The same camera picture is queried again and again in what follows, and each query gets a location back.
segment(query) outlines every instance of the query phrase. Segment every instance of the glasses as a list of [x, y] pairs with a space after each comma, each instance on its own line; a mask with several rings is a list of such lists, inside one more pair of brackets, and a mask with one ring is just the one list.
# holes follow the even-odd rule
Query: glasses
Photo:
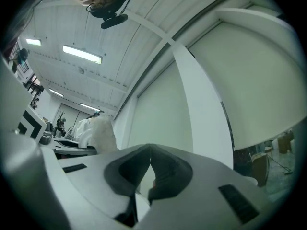
[[102, 2], [100, 2], [100, 3], [92, 3], [89, 6], [87, 6], [86, 10], [88, 12], [94, 12], [96, 10], [103, 8], [103, 7], [109, 6], [110, 4], [112, 4], [115, 1], [116, 0], [102, 0]]

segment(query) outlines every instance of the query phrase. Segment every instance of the ceiling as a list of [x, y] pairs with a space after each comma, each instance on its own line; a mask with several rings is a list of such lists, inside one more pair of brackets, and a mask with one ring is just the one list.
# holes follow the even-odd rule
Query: ceiling
[[[123, 24], [102, 30], [73, 0], [44, 0], [20, 37], [28, 63], [45, 89], [64, 95], [63, 103], [84, 103], [115, 116], [160, 50], [209, 0], [131, 0]], [[25, 41], [40, 39], [42, 46]], [[69, 45], [102, 56], [102, 64], [69, 55]]]

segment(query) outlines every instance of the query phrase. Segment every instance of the ceiling light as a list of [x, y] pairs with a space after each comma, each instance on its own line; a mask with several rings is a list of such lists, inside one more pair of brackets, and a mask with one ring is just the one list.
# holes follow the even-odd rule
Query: ceiling light
[[50, 91], [53, 92], [53, 93], [55, 93], [55, 94], [57, 94], [57, 95], [59, 95], [60, 97], [64, 97], [64, 95], [62, 95], [62, 94], [60, 94], [60, 93], [58, 93], [58, 92], [56, 92], [56, 91], [54, 91], [54, 90], [52, 90], [52, 89], [50, 89]]
[[38, 45], [41, 46], [42, 42], [40, 40], [35, 40], [35, 39], [26, 39], [28, 44], [33, 44], [33, 45]]
[[71, 55], [74, 55], [74, 56], [79, 56], [81, 58], [90, 60], [90, 61], [95, 62], [97, 64], [101, 64], [102, 58], [100, 56], [96, 56], [96, 55], [93, 55], [93, 54], [87, 53], [85, 51], [82, 51], [82, 50], [79, 50], [79, 49], [76, 49], [76, 48], [73, 48], [73, 47], [70, 47], [70, 46], [66, 46], [66, 45], [63, 46], [63, 51], [65, 53], [68, 53], [68, 54], [71, 54]]
[[100, 111], [99, 109], [97, 109], [97, 108], [94, 108], [94, 107], [91, 107], [91, 106], [89, 106], [89, 105], [85, 105], [85, 104], [82, 104], [82, 103], [80, 103], [80, 105], [81, 106], [84, 106], [84, 107], [87, 107], [87, 108], [90, 108], [90, 109], [92, 109], [92, 110], [94, 110], [94, 111]]

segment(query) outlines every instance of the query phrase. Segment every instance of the white fur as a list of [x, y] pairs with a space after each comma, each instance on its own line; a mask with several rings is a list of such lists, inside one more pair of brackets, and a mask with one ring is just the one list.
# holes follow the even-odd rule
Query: white fur
[[93, 129], [89, 145], [95, 147], [98, 154], [117, 151], [113, 127], [107, 115], [92, 118], [89, 128]]

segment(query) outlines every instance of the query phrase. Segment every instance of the headset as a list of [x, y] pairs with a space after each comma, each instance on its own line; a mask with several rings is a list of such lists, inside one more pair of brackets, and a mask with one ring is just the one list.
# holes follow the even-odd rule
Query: headset
[[116, 14], [125, 1], [127, 0], [104, 0], [104, 3], [92, 3], [86, 8], [86, 11], [96, 18], [103, 18], [104, 22], [101, 24], [101, 28], [107, 29], [128, 19], [128, 15], [123, 14], [123, 12], [131, 0], [128, 0], [119, 15]]

